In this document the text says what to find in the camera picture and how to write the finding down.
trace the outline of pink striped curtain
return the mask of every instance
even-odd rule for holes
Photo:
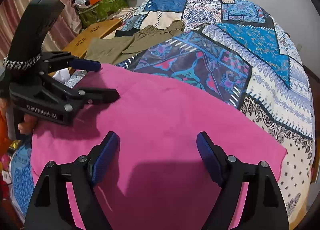
[[[9,52],[20,18],[31,0],[4,0],[0,5],[0,59]],[[62,50],[79,34],[81,22],[71,0],[60,0],[65,9],[43,42],[45,51]]]

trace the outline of olive green cloth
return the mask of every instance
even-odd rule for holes
[[[85,59],[115,65],[151,46],[182,34],[184,28],[182,20],[175,20],[167,29],[161,30],[148,25],[133,36],[112,39],[92,38]]]

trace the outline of bed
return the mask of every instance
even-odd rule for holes
[[[271,134],[287,149],[278,183],[296,224],[308,196],[315,121],[308,77],[286,32],[247,0],[145,0],[134,11],[121,30],[165,29],[178,19],[185,33],[118,66],[197,86]]]

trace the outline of pink towel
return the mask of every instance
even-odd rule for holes
[[[114,230],[201,229],[220,192],[196,147],[201,131],[242,162],[267,161],[279,179],[286,150],[235,108],[178,80],[102,67],[79,85],[116,88],[121,98],[109,107],[87,105],[73,127],[41,121],[32,139],[35,182],[48,161],[73,162],[109,131],[120,148],[95,193]],[[230,228],[239,223],[246,192],[244,184]],[[68,196],[84,228],[71,184]]]

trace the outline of blue floral pattern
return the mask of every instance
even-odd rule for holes
[[[31,145],[27,143],[17,150],[11,164],[13,193],[24,216],[34,189],[30,156]]]
[[[222,19],[232,21],[244,21],[265,23],[265,14],[261,7],[247,1],[234,0],[234,4],[223,4]]]
[[[274,30],[227,23],[219,23],[217,26],[268,63],[287,87],[290,87],[289,57],[280,54]]]
[[[203,23],[220,22],[221,0],[187,0],[182,20],[187,31]]]
[[[144,11],[182,12],[186,0],[149,0]]]
[[[149,48],[134,71],[178,79],[236,108],[251,76],[238,54],[193,31]]]

